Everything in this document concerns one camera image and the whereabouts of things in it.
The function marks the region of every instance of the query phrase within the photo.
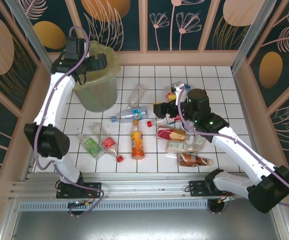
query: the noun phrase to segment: orange juice bottle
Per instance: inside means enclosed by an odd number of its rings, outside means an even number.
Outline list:
[[[143,134],[142,129],[139,126],[138,120],[133,120],[133,126],[130,130],[131,135],[131,157],[133,159],[139,160],[145,157],[144,146],[143,146]]]

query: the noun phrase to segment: green bottle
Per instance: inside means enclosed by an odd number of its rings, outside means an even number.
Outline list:
[[[91,137],[85,136],[82,133],[78,134],[80,144],[88,153],[91,154],[96,160],[104,155],[104,151]]]

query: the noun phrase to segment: red bottle cap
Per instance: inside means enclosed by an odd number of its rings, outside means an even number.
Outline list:
[[[123,160],[124,160],[124,157],[123,157],[123,156],[118,156],[118,157],[116,158],[116,161],[117,161],[118,163],[121,163]]]

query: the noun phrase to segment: grid floor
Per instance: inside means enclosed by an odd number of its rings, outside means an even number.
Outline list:
[[[147,106],[149,119],[155,119],[152,104],[165,102],[163,89],[178,81],[189,84],[191,89],[205,89],[209,96],[211,111],[226,119],[239,137],[251,147],[229,66],[122,66],[121,72],[116,77],[118,97],[115,105],[107,111],[96,113],[86,110],[75,93],[72,93],[68,99],[62,119],[62,130],[70,138],[69,154],[76,167],[83,173],[205,173],[216,168],[232,173],[242,172],[243,170],[226,153],[209,142],[206,142],[199,156],[212,159],[212,166],[178,166],[176,155],[166,153],[166,140],[156,139],[157,129],[147,127],[146,120],[139,122],[143,133],[145,158],[141,160],[131,158],[130,128],[132,123],[112,123],[110,117],[125,110],[127,100],[135,86],[143,84],[147,90],[139,105]],[[90,130],[90,125],[94,122],[100,122],[107,133],[118,143],[118,151],[124,158],[123,162],[117,163],[109,154],[105,154],[96,161],[80,145],[78,133],[91,136],[96,142],[98,141]],[[180,122],[171,127],[182,128]],[[45,165],[46,159],[41,157],[41,163]],[[54,170],[51,165],[44,172],[54,172]],[[32,171],[41,172],[36,164]]]

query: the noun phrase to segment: trash bin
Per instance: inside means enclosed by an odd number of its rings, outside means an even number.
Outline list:
[[[102,112],[111,108],[117,100],[116,75],[120,72],[119,56],[111,47],[90,42],[89,54],[104,53],[107,59],[107,67],[99,71],[90,71],[86,74],[86,82],[79,82],[73,91],[82,105],[91,112]],[[84,82],[84,76],[80,75],[80,81]]]

